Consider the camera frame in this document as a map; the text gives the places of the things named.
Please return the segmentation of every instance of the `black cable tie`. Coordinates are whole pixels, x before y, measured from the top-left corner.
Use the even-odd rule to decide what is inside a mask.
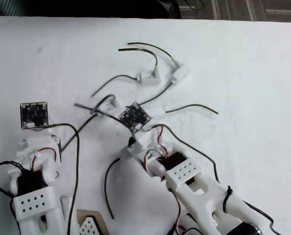
[[[227,189],[227,194],[226,194],[226,197],[224,198],[224,201],[223,201],[223,211],[224,213],[227,213],[226,212],[226,203],[227,203],[227,200],[229,198],[230,195],[233,194],[233,190],[230,188],[230,186],[228,186],[228,189]]]

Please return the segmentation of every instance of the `black circuit board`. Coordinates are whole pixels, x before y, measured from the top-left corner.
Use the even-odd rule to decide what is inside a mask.
[[[136,133],[151,120],[151,117],[135,102],[119,116],[119,119],[129,127],[132,133]]]
[[[49,124],[48,103],[22,103],[20,115],[22,129],[47,126]]]

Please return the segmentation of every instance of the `white table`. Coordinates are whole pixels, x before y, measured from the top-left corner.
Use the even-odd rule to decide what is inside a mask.
[[[75,101],[88,99],[113,75],[151,68],[146,53],[117,52],[131,41],[161,46],[192,68],[190,79],[149,107],[200,103],[219,111],[216,116],[194,108],[158,122],[214,158],[221,182],[291,235],[291,23],[0,17],[0,161],[15,158],[22,136],[19,103],[47,101],[50,123],[79,127],[89,114]],[[92,104],[110,93],[125,104],[144,100],[163,88],[170,65],[162,55],[161,86],[115,81]],[[72,134],[65,127],[55,132],[63,143]],[[77,207],[100,211],[111,234],[166,234],[176,218],[175,199],[133,159],[112,169],[108,193],[116,219],[107,212],[104,174],[129,132],[97,118],[80,136]],[[213,176],[212,165],[196,157]],[[75,142],[63,154],[56,182],[61,193],[73,191],[74,163]],[[2,167],[0,184],[8,186]],[[17,235],[8,202],[0,193],[0,234]]]

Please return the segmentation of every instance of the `perforated plate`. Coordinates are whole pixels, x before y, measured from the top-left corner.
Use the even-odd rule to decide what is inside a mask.
[[[60,208],[59,196],[54,188],[49,186],[14,198],[17,221],[44,213],[54,208]]]
[[[100,235],[93,218],[87,217],[80,227],[80,235]]]
[[[183,184],[200,172],[199,167],[191,160],[187,159],[166,172],[166,179],[175,185]]]

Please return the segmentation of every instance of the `wire connector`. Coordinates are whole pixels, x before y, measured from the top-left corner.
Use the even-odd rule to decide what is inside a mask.
[[[177,84],[189,76],[190,69],[188,66],[176,60],[175,58],[171,57],[170,59],[174,62],[176,66],[176,71],[172,75],[171,82],[173,84]]]
[[[158,85],[161,83],[161,77],[158,66],[154,70],[146,70],[139,73],[137,81],[142,85]]]
[[[121,102],[117,99],[117,97],[111,97],[107,100],[105,100],[98,109],[104,113],[113,113],[117,109],[121,108]],[[96,109],[93,109],[90,111],[90,114],[94,114],[96,112]]]

